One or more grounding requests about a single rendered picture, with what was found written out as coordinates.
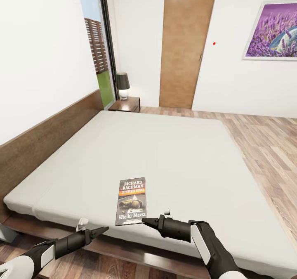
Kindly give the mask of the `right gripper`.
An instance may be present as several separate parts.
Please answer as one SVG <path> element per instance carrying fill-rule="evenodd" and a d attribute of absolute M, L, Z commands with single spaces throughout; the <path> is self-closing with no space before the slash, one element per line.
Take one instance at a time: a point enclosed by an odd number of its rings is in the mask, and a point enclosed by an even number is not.
<path fill-rule="evenodd" d="M 163 238 L 169 237 L 180 240 L 180 221 L 165 218 L 160 214 L 160 218 L 142 218 L 145 225 L 159 231 Z"/>

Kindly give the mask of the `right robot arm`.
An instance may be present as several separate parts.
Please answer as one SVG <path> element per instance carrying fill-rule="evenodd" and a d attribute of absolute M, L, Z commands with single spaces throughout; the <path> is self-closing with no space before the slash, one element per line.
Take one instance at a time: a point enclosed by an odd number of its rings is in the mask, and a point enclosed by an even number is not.
<path fill-rule="evenodd" d="M 158 230 L 163 238 L 191 243 L 192 237 L 211 279 L 246 279 L 231 253 L 215 237 L 215 232 L 208 222 L 174 220 L 170 207 L 163 209 L 163 212 L 165 216 L 160 214 L 160 218 L 142 218 L 142 222 Z"/>

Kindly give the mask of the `hardback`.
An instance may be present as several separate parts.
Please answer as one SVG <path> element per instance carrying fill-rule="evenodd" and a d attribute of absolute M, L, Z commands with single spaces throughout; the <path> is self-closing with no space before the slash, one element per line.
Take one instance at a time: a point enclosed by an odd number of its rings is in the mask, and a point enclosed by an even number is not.
<path fill-rule="evenodd" d="M 120 180 L 115 226 L 142 224 L 147 218 L 145 177 Z"/>

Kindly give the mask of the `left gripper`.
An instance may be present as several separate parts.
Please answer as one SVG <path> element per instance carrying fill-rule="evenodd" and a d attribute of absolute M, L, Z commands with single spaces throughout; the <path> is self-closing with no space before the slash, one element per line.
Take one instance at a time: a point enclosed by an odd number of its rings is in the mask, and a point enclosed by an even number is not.
<path fill-rule="evenodd" d="M 85 230 L 80 230 L 74 234 L 68 235 L 67 236 L 68 254 L 89 245 L 94 238 L 100 236 L 107 230 L 109 230 L 109 227 L 102 227 L 91 231 L 89 229 L 85 229 Z"/>

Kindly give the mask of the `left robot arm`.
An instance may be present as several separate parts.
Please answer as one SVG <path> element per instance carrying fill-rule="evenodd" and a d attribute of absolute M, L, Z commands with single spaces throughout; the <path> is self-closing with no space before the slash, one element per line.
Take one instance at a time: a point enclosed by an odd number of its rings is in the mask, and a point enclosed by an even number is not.
<path fill-rule="evenodd" d="M 76 233 L 35 245 L 26 253 L 0 265 L 0 279 L 34 279 L 53 260 L 54 255 L 57 260 L 89 245 L 94 238 L 109 230 L 109 227 L 102 227 L 90 231 L 84 227 L 87 223 L 87 218 L 80 218 Z M 54 241 L 55 245 L 50 244 Z"/>

